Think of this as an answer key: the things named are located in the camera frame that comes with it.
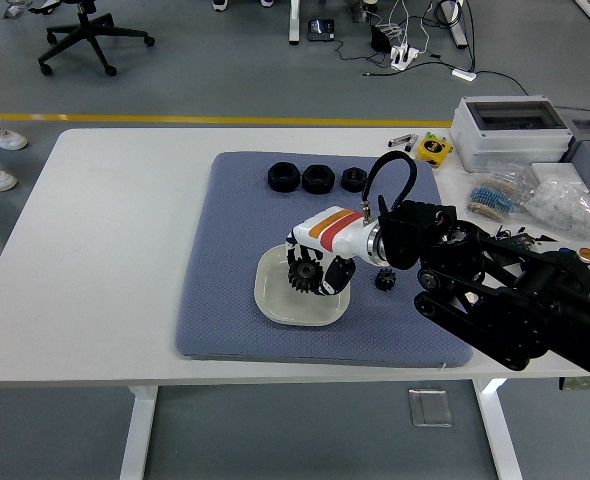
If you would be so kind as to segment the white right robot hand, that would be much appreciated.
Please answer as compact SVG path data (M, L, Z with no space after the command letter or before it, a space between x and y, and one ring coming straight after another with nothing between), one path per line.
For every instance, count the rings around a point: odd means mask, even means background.
M372 265L387 264L378 222L338 206L295 226L286 237L286 253L291 287L323 296L337 295L349 285L356 257Z

